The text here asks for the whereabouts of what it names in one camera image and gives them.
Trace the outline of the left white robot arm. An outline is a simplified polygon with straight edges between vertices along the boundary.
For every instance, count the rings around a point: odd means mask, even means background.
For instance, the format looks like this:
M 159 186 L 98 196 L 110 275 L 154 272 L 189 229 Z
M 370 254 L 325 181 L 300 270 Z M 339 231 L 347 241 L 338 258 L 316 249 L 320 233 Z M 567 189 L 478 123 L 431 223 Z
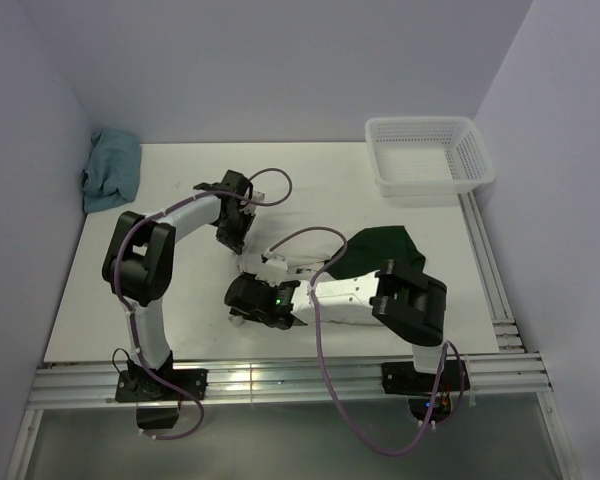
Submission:
M 175 386 L 163 320 L 163 296 L 173 276 L 176 244 L 197 229 L 216 228 L 216 239 L 242 253 L 260 198 L 252 181 L 233 170 L 216 183 L 201 183 L 194 194 L 152 214 L 120 215 L 102 267 L 102 277 L 125 309 L 132 362 L 145 366 L 139 388 L 163 399 Z

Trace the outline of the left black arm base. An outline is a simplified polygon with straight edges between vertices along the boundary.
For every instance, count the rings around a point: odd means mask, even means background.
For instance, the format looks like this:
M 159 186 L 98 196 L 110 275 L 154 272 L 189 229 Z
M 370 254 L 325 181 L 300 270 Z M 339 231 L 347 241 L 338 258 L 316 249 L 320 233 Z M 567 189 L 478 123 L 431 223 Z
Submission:
M 170 430 L 176 425 L 182 402 L 186 399 L 181 390 L 197 400 L 205 397 L 208 371 L 202 368 L 175 369 L 171 357 L 160 369 L 152 370 L 162 382 L 132 360 L 127 361 L 126 370 L 118 373 L 115 402 L 136 404 L 136 424 L 150 432 Z

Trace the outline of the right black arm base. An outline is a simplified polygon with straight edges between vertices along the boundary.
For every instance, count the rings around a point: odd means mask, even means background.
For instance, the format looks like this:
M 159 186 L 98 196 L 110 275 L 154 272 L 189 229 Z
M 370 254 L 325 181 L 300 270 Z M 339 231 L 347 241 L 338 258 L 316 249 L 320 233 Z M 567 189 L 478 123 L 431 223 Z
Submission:
M 406 396 L 413 417 L 423 421 L 431 404 L 430 397 L 436 373 L 419 373 L 413 362 L 385 362 L 381 364 L 382 388 L 387 395 Z M 433 403 L 430 421 L 438 424 L 451 416 L 454 410 L 453 396 L 461 400 L 471 387 L 464 361 L 447 360 Z

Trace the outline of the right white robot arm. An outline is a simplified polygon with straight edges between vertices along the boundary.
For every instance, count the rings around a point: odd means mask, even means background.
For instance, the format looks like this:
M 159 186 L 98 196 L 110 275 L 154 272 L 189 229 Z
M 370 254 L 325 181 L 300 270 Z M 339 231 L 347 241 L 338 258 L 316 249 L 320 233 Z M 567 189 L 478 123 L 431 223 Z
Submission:
M 348 279 L 288 280 L 271 285 L 240 274 L 228 287 L 230 315 L 270 328 L 324 323 L 384 326 L 412 346 L 413 378 L 432 390 L 448 374 L 443 353 L 447 286 L 407 264 L 387 261 L 379 270 Z

